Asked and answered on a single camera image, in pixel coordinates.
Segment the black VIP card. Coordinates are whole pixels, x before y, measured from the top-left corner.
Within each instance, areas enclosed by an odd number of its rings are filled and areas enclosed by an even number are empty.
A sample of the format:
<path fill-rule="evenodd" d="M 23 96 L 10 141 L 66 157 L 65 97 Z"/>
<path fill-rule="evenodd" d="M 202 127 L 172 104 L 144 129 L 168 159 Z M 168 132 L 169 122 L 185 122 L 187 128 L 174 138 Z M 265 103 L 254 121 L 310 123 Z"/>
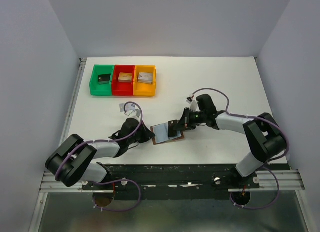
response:
<path fill-rule="evenodd" d="M 178 121 L 177 120 L 170 120 L 168 123 L 167 123 L 167 134 L 168 134 L 168 138 L 171 139 L 171 138 L 175 138 L 178 136 L 178 131 L 175 130 L 175 126 L 177 125 Z"/>

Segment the brown leather card holder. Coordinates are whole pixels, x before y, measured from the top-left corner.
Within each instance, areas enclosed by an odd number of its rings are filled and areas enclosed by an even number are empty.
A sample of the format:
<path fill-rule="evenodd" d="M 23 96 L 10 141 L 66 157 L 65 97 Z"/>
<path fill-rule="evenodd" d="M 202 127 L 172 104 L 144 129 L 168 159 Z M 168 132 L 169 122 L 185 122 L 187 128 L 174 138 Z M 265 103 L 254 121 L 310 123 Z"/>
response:
<path fill-rule="evenodd" d="M 166 123 L 154 125 L 150 127 L 155 137 L 152 139 L 153 145 L 164 144 L 184 139 L 182 131 L 174 130 L 174 126 L 178 124 L 178 120 L 170 120 Z"/>

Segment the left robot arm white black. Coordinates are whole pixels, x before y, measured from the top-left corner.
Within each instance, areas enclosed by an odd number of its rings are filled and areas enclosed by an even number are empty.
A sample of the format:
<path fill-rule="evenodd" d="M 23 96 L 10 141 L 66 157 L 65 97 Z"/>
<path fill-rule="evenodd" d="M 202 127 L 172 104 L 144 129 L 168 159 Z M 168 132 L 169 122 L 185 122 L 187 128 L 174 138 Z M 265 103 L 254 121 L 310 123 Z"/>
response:
<path fill-rule="evenodd" d="M 78 134 L 68 137 L 47 159 L 45 167 L 55 175 L 55 180 L 71 187 L 80 180 L 93 181 L 99 189 L 110 186 L 111 177 L 102 165 L 92 164 L 97 158 L 118 158 L 132 144 L 141 144 L 155 138 L 143 121 L 135 117 L 126 119 L 120 130 L 109 139 L 84 141 Z"/>

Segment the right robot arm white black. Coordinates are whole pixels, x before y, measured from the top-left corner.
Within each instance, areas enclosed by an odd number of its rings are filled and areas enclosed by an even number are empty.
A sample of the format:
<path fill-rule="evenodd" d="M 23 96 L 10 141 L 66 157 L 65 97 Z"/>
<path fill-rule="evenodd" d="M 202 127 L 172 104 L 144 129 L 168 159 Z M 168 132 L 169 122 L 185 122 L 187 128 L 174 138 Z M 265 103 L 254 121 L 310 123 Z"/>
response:
<path fill-rule="evenodd" d="M 287 149 L 287 141 L 269 113 L 253 118 L 230 115 L 226 111 L 217 110 L 209 94 L 199 95 L 195 100 L 190 97 L 188 100 L 191 104 L 195 103 L 195 107 L 184 108 L 173 130 L 194 130 L 205 124 L 215 130 L 229 130 L 246 136 L 250 152 L 236 164 L 235 172 L 230 175 L 234 187 L 243 187 L 248 182 L 248 176 Z"/>

